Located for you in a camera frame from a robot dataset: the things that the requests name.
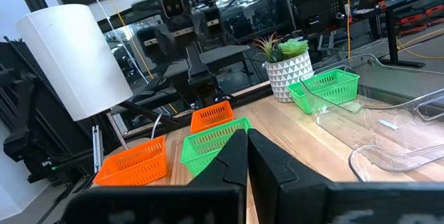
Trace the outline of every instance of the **white lamp shade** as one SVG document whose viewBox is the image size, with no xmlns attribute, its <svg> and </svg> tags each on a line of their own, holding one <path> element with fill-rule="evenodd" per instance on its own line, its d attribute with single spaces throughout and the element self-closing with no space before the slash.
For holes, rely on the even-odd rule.
<svg viewBox="0 0 444 224">
<path fill-rule="evenodd" d="M 17 30 L 74 121 L 133 95 L 87 6 L 38 10 Z"/>
</svg>

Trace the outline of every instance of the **green basket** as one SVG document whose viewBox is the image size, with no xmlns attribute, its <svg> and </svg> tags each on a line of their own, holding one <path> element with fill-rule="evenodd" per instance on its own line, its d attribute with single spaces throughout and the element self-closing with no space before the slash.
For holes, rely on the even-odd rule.
<svg viewBox="0 0 444 224">
<path fill-rule="evenodd" d="M 334 104 L 345 103 L 356 98 L 359 76 L 340 69 L 325 72 L 304 80 L 308 90 Z M 300 82 L 288 85 L 294 102 L 305 113 L 311 114 L 307 97 Z"/>
<path fill-rule="evenodd" d="M 236 130 L 247 131 L 249 128 L 252 128 L 250 121 L 243 117 L 186 137 L 180 162 L 197 176 L 217 156 Z"/>
</svg>

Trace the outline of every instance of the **white geometric planter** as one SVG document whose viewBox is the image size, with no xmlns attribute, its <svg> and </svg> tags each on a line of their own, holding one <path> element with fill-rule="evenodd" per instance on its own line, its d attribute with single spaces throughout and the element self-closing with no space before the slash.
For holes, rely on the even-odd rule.
<svg viewBox="0 0 444 224">
<path fill-rule="evenodd" d="M 307 79 L 313 76 L 313 67 L 308 51 L 289 60 L 273 64 L 265 62 L 265 67 L 271 89 L 276 99 L 283 103 L 293 102 L 287 85 L 297 83 L 301 78 Z"/>
</svg>

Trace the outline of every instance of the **transparent container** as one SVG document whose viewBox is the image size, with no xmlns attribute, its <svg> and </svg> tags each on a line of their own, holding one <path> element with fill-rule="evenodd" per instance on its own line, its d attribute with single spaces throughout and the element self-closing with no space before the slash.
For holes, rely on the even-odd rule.
<svg viewBox="0 0 444 224">
<path fill-rule="evenodd" d="M 352 150 L 361 181 L 444 181 L 444 74 L 387 67 L 358 55 L 323 67 L 360 76 L 357 97 L 334 104 L 302 82 L 315 122 Z"/>
</svg>

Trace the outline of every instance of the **wooden table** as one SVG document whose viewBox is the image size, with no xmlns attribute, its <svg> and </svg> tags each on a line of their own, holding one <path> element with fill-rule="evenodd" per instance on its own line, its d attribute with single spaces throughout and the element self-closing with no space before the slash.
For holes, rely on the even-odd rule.
<svg viewBox="0 0 444 224">
<path fill-rule="evenodd" d="M 352 149 L 317 126 L 311 115 L 305 114 L 294 103 L 279 103 L 273 96 L 263 98 L 234 110 L 236 118 L 248 117 L 254 128 L 285 149 L 296 159 L 335 182 L 354 182 L 355 177 L 348 166 Z M 183 139 L 189 136 L 189 126 L 166 135 L 166 151 L 169 158 L 169 173 L 149 185 L 186 185 L 193 179 L 185 165 L 180 163 Z M 139 139 L 128 144 L 136 146 L 148 139 Z M 393 173 L 369 169 L 378 180 L 423 181 L 444 180 L 442 166 L 425 166 L 427 176 L 415 171 Z M 258 223 L 255 204 L 248 185 L 247 223 Z"/>
</svg>

